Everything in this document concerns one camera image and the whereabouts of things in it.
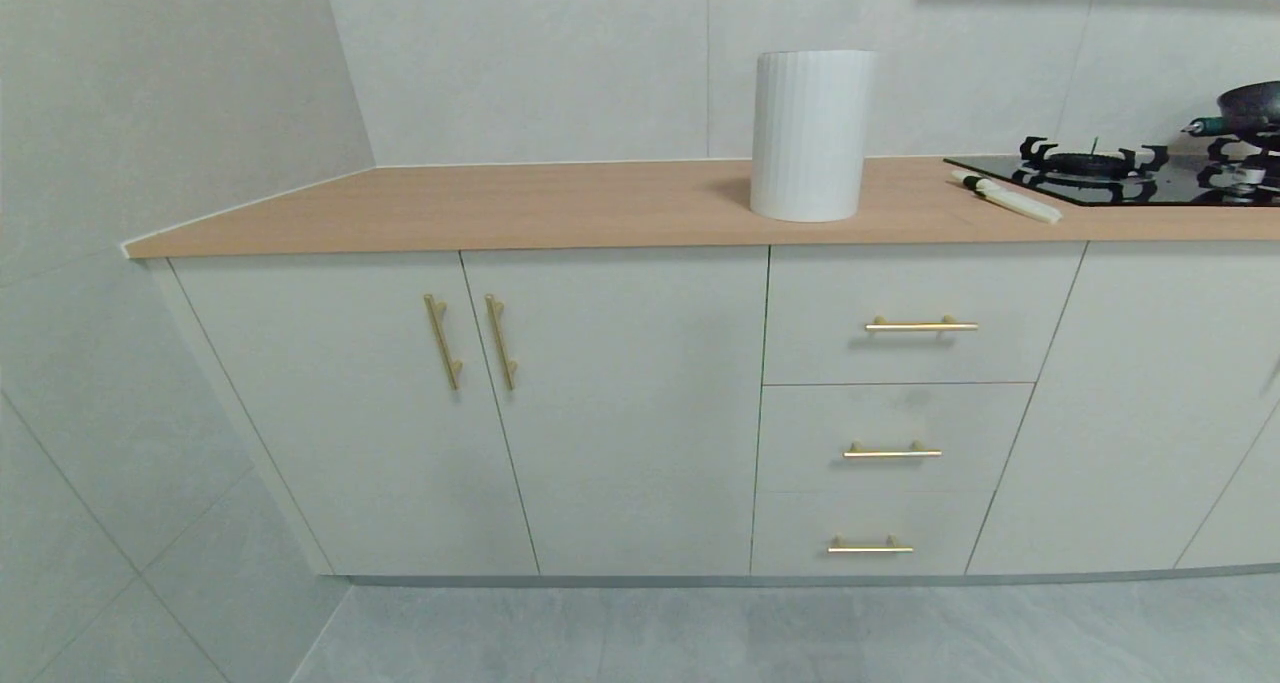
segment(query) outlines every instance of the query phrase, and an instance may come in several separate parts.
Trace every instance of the cabinet base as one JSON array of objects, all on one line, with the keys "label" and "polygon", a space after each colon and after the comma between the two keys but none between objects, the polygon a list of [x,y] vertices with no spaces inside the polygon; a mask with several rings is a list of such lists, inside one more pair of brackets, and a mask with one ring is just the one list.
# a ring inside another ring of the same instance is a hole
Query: cabinet base
[{"label": "cabinet base", "polygon": [[1112,583],[1280,573],[1280,563],[1029,576],[351,576],[356,586],[401,588],[801,588],[829,586],[1021,586]]}]

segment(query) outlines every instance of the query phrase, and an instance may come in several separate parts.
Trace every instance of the white cylindrical vase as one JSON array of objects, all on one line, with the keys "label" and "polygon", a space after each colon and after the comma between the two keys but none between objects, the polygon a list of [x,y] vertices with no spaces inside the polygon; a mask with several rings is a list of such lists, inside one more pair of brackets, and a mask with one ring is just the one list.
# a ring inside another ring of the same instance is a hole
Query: white cylindrical vase
[{"label": "white cylindrical vase", "polygon": [[756,63],[751,210],[781,221],[858,214],[876,54],[765,52]]}]

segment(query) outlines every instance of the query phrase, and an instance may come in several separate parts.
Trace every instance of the gold bar pull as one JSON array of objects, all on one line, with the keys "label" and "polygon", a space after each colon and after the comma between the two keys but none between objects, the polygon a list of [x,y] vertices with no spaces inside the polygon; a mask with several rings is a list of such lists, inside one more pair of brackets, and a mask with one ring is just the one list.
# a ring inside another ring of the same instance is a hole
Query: gold bar pull
[{"label": "gold bar pull", "polygon": [[867,325],[868,333],[960,333],[977,331],[978,324],[960,324],[951,315],[943,315],[942,324],[891,324],[883,315],[877,315]]},{"label": "gold bar pull", "polygon": [[489,306],[489,322],[493,324],[493,338],[498,342],[498,356],[502,358],[502,372],[507,377],[507,390],[516,390],[516,361],[507,356],[507,338],[502,335],[502,311],[506,306],[495,299],[493,294],[484,295],[484,303]]},{"label": "gold bar pull", "polygon": [[904,546],[893,536],[887,537],[883,546],[855,546],[836,536],[827,546],[828,554],[914,554],[915,549]]},{"label": "gold bar pull", "polygon": [[911,441],[911,446],[905,451],[869,451],[863,449],[859,441],[854,441],[854,445],[849,446],[849,450],[844,453],[846,459],[865,459],[865,458],[938,458],[942,455],[941,450],[927,449],[924,443]]},{"label": "gold bar pull", "polygon": [[440,358],[444,359],[444,371],[449,375],[449,388],[458,390],[458,373],[462,373],[462,361],[454,359],[449,354],[449,342],[444,338],[444,311],[449,308],[444,301],[435,302],[434,295],[422,295],[426,310],[431,315],[431,327],[435,331],[435,345],[440,347]]}]

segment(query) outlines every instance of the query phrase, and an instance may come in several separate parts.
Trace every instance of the black wok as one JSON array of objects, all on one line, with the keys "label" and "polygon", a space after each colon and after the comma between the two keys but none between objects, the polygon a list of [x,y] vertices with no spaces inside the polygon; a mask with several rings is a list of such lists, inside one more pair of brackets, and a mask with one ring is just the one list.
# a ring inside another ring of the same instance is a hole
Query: black wok
[{"label": "black wok", "polygon": [[1226,91],[1217,106],[1221,116],[1197,118],[1183,132],[1196,137],[1239,136],[1258,147],[1280,150],[1280,81]]}]

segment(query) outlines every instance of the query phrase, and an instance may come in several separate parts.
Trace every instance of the wooden countertop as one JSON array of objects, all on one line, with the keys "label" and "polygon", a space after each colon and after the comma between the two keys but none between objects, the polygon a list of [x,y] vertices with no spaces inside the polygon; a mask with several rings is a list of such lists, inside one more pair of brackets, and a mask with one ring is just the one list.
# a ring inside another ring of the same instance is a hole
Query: wooden countertop
[{"label": "wooden countertop", "polygon": [[129,258],[556,247],[1280,240],[1280,208],[1079,208],[1051,226],[978,200],[942,159],[868,159],[858,215],[748,208],[749,160],[379,168],[125,246]]}]

